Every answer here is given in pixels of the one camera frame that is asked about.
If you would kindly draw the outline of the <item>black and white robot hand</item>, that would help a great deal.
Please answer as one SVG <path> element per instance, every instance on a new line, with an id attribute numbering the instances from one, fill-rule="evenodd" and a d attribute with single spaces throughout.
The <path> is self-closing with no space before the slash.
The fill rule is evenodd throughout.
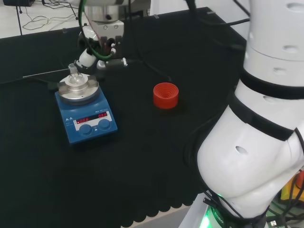
<path id="1" fill-rule="evenodd" d="M 123 57 L 124 23 L 120 20 L 108 23 L 96 23 L 97 31 L 84 24 L 80 32 L 78 45 L 83 49 L 80 57 L 74 61 L 78 71 L 88 75 L 102 77 L 102 72 L 128 67 L 129 60 Z"/>

